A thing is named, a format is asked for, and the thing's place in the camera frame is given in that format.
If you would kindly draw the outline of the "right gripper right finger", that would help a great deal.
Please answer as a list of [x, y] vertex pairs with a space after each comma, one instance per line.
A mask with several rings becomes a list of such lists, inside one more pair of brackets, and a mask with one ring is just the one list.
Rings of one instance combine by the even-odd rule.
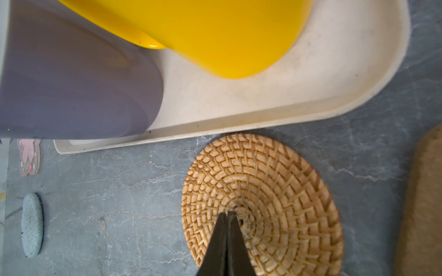
[[251, 264], [237, 214], [227, 213], [227, 275], [256, 276]]

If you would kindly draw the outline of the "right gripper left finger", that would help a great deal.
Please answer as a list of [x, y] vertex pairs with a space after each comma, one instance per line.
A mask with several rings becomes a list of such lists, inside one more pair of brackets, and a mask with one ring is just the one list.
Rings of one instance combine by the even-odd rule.
[[227, 215], [221, 213], [213, 230], [197, 276], [227, 275]]

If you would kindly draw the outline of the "woven rattan round coaster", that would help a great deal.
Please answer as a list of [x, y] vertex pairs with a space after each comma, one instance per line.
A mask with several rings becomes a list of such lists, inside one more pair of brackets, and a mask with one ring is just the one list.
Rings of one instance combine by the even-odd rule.
[[206, 146], [185, 176], [181, 218], [200, 266], [217, 217], [233, 211], [259, 276], [338, 276], [344, 233], [331, 192], [313, 166], [275, 139], [227, 135]]

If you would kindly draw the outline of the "brown paw shaped coaster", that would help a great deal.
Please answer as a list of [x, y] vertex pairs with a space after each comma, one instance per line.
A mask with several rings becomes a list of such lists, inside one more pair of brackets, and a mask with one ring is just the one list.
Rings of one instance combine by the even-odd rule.
[[416, 148], [394, 259], [396, 276], [442, 273], [442, 126]]

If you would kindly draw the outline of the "grey blue round coaster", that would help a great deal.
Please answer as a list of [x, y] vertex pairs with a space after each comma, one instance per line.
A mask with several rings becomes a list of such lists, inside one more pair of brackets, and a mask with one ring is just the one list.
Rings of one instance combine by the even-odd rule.
[[21, 217], [21, 239], [24, 254], [33, 258], [40, 253], [44, 236], [44, 217], [37, 194], [27, 194], [23, 199]]

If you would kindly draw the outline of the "pink flower coaster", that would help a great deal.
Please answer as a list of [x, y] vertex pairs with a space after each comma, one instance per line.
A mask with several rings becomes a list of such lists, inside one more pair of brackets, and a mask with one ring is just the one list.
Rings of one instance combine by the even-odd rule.
[[36, 175], [40, 168], [40, 139], [18, 139], [20, 173], [23, 177]]

